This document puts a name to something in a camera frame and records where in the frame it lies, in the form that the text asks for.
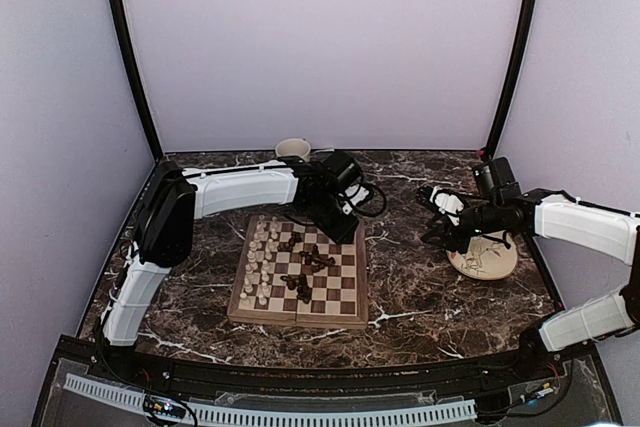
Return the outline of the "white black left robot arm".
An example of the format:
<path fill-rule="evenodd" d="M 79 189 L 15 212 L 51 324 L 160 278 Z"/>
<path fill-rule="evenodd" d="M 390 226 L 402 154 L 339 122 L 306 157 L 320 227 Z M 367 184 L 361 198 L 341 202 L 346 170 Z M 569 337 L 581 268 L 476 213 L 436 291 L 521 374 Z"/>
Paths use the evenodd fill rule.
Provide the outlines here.
<path fill-rule="evenodd" d="M 357 162 L 344 152 L 322 161 L 299 156 L 216 169 L 159 166 L 134 224 L 123 272 L 110 291 L 97 339 L 109 346 L 101 364 L 120 383 L 141 374 L 136 343 L 141 321 L 164 278 L 190 255 L 195 220 L 233 209 L 291 205 L 336 243 L 351 242 L 357 205 L 370 191 Z"/>

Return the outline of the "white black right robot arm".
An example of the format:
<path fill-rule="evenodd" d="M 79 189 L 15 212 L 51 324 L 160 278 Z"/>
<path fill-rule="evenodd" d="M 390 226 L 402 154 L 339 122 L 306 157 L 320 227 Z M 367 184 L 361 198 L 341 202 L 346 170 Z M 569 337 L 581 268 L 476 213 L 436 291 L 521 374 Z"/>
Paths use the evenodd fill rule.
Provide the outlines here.
<path fill-rule="evenodd" d="M 510 360 L 521 381 L 534 379 L 549 363 L 549 352 L 639 329 L 639 215 L 573 197 L 564 190 L 534 189 L 503 200 L 423 186 L 417 202 L 434 213 L 422 240 L 465 253 L 485 238 L 505 246 L 520 233 L 567 242 L 614 258 L 631 268 L 627 283 L 584 304 L 560 311 L 524 333 L 526 345 Z"/>

